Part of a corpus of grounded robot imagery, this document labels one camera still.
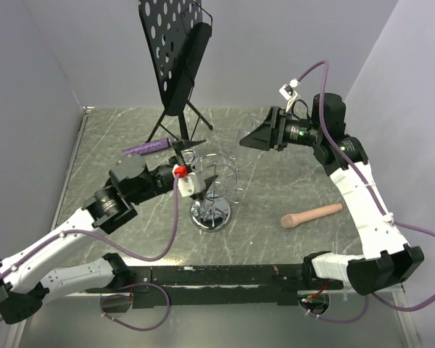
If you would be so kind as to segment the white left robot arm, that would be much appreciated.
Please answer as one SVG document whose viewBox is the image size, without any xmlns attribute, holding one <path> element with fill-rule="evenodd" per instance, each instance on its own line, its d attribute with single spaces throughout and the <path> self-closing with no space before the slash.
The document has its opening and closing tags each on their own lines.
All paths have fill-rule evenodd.
<svg viewBox="0 0 435 348">
<path fill-rule="evenodd" d="M 44 304 L 68 294 L 131 288 L 131 272 L 121 254 L 144 262 L 162 259 L 175 240 L 179 209 L 174 209 L 167 246 L 157 256 L 135 254 L 108 237 L 137 216 L 137 205 L 156 196 L 171 192 L 176 204 L 181 197 L 205 197 L 218 176 L 204 178 L 193 164 L 185 161 L 182 152 L 193 146 L 195 141 L 173 142 L 174 156 L 153 170 L 140 154 L 123 155 L 109 171 L 104 186 L 65 222 L 21 252 L 0 259 L 1 320 L 9 325 L 19 323 Z M 116 251 L 89 264 L 59 268 L 66 257 L 96 239 Z"/>
</svg>

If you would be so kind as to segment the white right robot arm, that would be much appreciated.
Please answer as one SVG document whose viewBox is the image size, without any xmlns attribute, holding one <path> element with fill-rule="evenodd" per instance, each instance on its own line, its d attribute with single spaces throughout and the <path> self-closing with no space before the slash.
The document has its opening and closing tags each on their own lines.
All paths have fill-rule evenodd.
<svg viewBox="0 0 435 348">
<path fill-rule="evenodd" d="M 288 144 L 312 148 L 348 207 L 362 254 L 309 254 L 303 259 L 303 283 L 317 289 L 327 279 L 343 281 L 365 296 L 407 280 L 424 254 L 420 247 L 409 245 L 386 211 L 362 144 L 345 132 L 346 109 L 342 97 L 332 93 L 314 97 L 307 119 L 298 120 L 280 107 L 271 107 L 262 124 L 239 143 L 262 151 L 281 151 Z"/>
</svg>

